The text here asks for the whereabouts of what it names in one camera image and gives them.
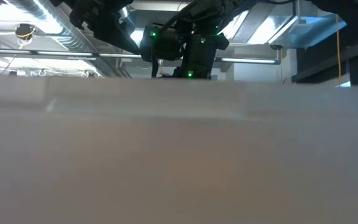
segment black machinery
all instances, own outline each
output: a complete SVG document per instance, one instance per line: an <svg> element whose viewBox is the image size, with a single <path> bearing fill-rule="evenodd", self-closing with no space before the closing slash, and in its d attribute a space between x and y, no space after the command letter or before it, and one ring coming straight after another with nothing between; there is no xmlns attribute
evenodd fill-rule
<svg viewBox="0 0 358 224"><path fill-rule="evenodd" d="M143 60L152 62L152 77L156 77L158 59L178 60L182 64L170 78L209 79L216 50L225 50L229 41L219 35L238 14L258 2L288 4L296 0L194 0L165 24L146 26L138 48L130 38L134 27L119 23L119 10L133 0L51 0L57 6L67 3L73 11L70 22L79 29L85 21L94 37L113 44ZM358 5L354 0L307 0L320 9L339 14L358 35Z"/></svg>

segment white surface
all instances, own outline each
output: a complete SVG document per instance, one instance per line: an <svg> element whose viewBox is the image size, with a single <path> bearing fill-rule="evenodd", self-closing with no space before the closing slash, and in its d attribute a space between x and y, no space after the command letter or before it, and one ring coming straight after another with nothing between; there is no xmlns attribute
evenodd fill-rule
<svg viewBox="0 0 358 224"><path fill-rule="evenodd" d="M278 78L278 65L234 64L234 79L243 82L270 82Z"/></svg>
<svg viewBox="0 0 358 224"><path fill-rule="evenodd" d="M0 77L1 223L358 223L358 88Z"/></svg>

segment cable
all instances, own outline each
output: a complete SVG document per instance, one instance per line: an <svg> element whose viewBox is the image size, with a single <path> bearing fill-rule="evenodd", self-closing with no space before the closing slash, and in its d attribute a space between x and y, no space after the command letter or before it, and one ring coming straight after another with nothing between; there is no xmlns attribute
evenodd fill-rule
<svg viewBox="0 0 358 224"><path fill-rule="evenodd" d="M284 58L283 49L280 50L280 54L281 54L281 57L280 57L280 60L281 60L281 63L280 63L281 78L280 78L280 81L283 81L283 58Z"/></svg>
<svg viewBox="0 0 358 224"><path fill-rule="evenodd" d="M183 15L185 15L192 7L196 6L197 3L198 0L195 0L192 1L190 4L188 4L187 6L185 6L181 11L179 11L176 15L174 15L171 19L169 19L168 22L164 24L164 26L161 27L158 34L162 35L174 22L176 22L178 19L183 17Z"/></svg>
<svg viewBox="0 0 358 224"><path fill-rule="evenodd" d="M181 6L183 3L185 3L185 0L181 0L181 1L180 1L179 6L178 6L178 8L177 8L177 12L179 11L179 8L180 8L180 6Z"/></svg>
<svg viewBox="0 0 358 224"><path fill-rule="evenodd" d="M28 34L24 34L24 35L17 35L16 34L16 37L28 37L28 36L30 36L31 34L33 34L34 32L35 32L35 29L36 29L37 27L34 27L34 29L32 29L32 31L31 32L29 32Z"/></svg>
<svg viewBox="0 0 358 224"><path fill-rule="evenodd" d="M22 50L23 47L24 47L24 44L20 45L19 50ZM13 56L12 60L11 60L11 61L9 62L9 64L5 67L5 69L2 71L1 75L3 75L4 72L9 68L9 66L11 66L11 63L13 62L13 60L15 60L16 56L17 56L17 54L15 54L15 55Z"/></svg>
<svg viewBox="0 0 358 224"><path fill-rule="evenodd" d="M338 15L336 15L336 50L338 54L338 70L339 70L338 82L339 84L342 84L341 83L342 66L341 66L341 49L339 44L339 16Z"/></svg>
<svg viewBox="0 0 358 224"><path fill-rule="evenodd" d="M276 4L276 5L280 5L280 4L288 4L288 3L291 3L291 2L295 2L296 0L286 0L286 1L273 1L273 0L266 0L268 3L270 4Z"/></svg>

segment fluorescent light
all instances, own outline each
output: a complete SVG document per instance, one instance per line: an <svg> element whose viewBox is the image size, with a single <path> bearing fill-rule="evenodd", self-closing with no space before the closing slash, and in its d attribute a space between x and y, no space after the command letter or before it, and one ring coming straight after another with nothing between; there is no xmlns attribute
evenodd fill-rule
<svg viewBox="0 0 358 224"><path fill-rule="evenodd" d="M134 54L99 54L100 57L116 57L116 58L142 58L140 55Z"/></svg>
<svg viewBox="0 0 358 224"><path fill-rule="evenodd" d="M255 31L252 37L248 40L248 44L264 44L274 35L275 33L275 24L274 20L271 17L266 18L266 20L259 26Z"/></svg>
<svg viewBox="0 0 358 224"><path fill-rule="evenodd" d="M287 23L285 25L285 27L283 27L279 32L277 32L269 41L268 43L273 43L275 40L277 40L278 37L280 37L281 35L283 35L283 33L288 30L292 24L294 24L296 21L298 20L298 16L295 16L289 23Z"/></svg>
<svg viewBox="0 0 358 224"><path fill-rule="evenodd" d="M0 53L4 54L31 54L28 50L6 50L6 49L0 49Z"/></svg>
<svg viewBox="0 0 358 224"><path fill-rule="evenodd" d="M275 60L265 60L265 59L254 59L254 58L222 58L222 62L239 62L239 63L266 63L266 64L275 64Z"/></svg>
<svg viewBox="0 0 358 224"><path fill-rule="evenodd" d="M244 11L238 16L236 16L221 32L227 39L233 39L237 31L240 29L240 26L246 19L249 11Z"/></svg>
<svg viewBox="0 0 358 224"><path fill-rule="evenodd" d="M67 57L68 60L96 60L96 58L87 57Z"/></svg>
<svg viewBox="0 0 358 224"><path fill-rule="evenodd" d="M81 53L81 52L43 52L38 51L40 55L62 55L62 56L92 56L92 53Z"/></svg>
<svg viewBox="0 0 358 224"><path fill-rule="evenodd" d="M138 29L136 28L133 33L131 33L131 39L134 40L134 42L139 46L140 42L143 39L143 31L144 29Z"/></svg>
<svg viewBox="0 0 358 224"><path fill-rule="evenodd" d="M345 82L345 83L342 83L340 84L339 86L336 86L336 87L343 87L343 88L349 88L351 87L351 83L350 82Z"/></svg>
<svg viewBox="0 0 358 224"><path fill-rule="evenodd" d="M137 10L150 11L171 11L177 12L186 7L189 3L183 1L143 1L136 0L131 7Z"/></svg>

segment industrial ceiling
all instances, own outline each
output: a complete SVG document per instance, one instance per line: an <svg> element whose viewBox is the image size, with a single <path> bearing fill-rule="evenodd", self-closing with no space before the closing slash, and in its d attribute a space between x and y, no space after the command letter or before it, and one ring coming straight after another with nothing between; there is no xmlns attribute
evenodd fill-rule
<svg viewBox="0 0 358 224"><path fill-rule="evenodd" d="M306 1L286 5L259 3L243 12L223 30L231 44L217 57L259 58L280 60L269 44L280 44L286 49L310 47L336 30L335 16L319 10ZM146 24L165 22L188 3L183 1L138 1L124 8L126 19L135 25L131 37L139 43ZM32 11L32 6L39 9ZM68 21L71 9L61 4L53 7L49 0L0 0L0 49L44 50L56 52L103 52L126 54L121 49L95 39L89 29L78 30ZM37 27L31 42L14 35L21 23ZM179 62L162 62L163 72L170 73ZM214 73L224 73L229 66L216 62ZM86 58L75 55L16 55L0 54L0 74L12 71L25 76L78 76L149 78L151 66L139 58Z"/></svg>

